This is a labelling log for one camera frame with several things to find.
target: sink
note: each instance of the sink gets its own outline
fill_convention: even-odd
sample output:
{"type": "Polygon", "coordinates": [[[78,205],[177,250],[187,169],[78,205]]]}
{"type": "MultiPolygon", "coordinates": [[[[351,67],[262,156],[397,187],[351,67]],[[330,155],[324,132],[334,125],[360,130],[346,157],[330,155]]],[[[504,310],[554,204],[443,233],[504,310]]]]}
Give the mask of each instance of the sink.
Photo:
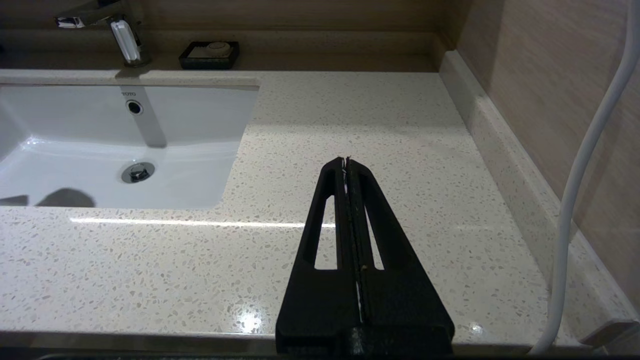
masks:
{"type": "Polygon", "coordinates": [[[257,90],[2,86],[0,204],[211,208],[257,90]]]}

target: countertop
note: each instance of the countertop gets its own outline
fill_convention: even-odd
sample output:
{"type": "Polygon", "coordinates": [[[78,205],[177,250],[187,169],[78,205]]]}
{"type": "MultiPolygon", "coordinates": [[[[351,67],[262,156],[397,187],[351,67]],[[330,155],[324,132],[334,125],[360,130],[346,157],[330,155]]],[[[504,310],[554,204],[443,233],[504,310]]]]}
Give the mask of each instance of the countertop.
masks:
{"type": "MultiPolygon", "coordinates": [[[[272,336],[320,168],[351,156],[376,176],[455,344],[541,334],[545,281],[437,73],[5,69],[0,82],[260,86],[213,209],[1,207],[0,331],[272,336]]],[[[564,328],[558,343],[577,345],[564,328]]]]}

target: chrome faucet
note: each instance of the chrome faucet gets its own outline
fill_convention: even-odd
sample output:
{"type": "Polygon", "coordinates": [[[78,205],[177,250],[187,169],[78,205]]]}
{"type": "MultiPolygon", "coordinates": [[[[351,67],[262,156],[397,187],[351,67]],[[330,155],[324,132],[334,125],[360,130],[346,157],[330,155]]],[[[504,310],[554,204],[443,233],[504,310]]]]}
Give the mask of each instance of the chrome faucet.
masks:
{"type": "Polygon", "coordinates": [[[151,62],[151,55],[136,33],[136,24],[126,0],[91,0],[55,16],[59,28],[79,29],[106,20],[118,42],[125,65],[140,67],[151,62]]]}

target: sink drain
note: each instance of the sink drain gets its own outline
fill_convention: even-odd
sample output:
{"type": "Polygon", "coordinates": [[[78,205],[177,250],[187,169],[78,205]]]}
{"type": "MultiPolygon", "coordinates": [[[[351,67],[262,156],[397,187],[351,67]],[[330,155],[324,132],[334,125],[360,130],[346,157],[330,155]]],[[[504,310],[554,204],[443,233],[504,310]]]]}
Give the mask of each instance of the sink drain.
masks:
{"type": "Polygon", "coordinates": [[[154,174],[156,167],[151,163],[135,163],[122,172],[122,181],[128,184],[147,180],[154,174]]]}

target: faucet spout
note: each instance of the faucet spout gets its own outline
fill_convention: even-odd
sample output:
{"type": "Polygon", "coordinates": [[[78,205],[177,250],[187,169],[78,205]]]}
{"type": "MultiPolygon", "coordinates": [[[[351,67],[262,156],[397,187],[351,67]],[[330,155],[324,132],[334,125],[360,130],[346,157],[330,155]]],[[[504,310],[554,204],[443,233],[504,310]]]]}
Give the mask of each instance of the faucet spout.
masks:
{"type": "Polygon", "coordinates": [[[106,20],[118,43],[125,65],[140,67],[151,62],[151,56],[140,42],[136,23],[126,0],[91,0],[61,12],[54,18],[59,28],[79,29],[106,20]]]}

